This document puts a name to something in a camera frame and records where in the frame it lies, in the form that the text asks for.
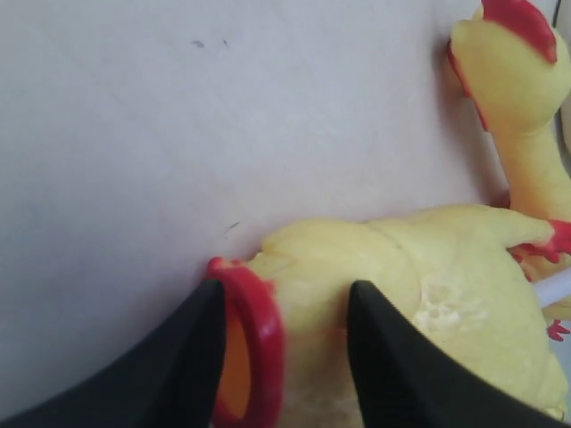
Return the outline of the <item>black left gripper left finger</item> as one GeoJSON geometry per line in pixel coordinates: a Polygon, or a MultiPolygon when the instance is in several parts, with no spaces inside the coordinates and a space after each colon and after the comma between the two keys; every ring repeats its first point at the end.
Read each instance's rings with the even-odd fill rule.
{"type": "Polygon", "coordinates": [[[3,427],[207,427],[226,347],[225,295],[206,280],[137,346],[3,427]]]}

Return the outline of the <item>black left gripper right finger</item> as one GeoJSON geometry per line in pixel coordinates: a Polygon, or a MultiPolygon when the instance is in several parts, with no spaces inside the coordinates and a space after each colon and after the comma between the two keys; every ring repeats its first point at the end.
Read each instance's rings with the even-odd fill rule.
{"type": "Polygon", "coordinates": [[[369,281],[349,294],[349,362],[367,427],[560,427],[431,343],[369,281]]]}

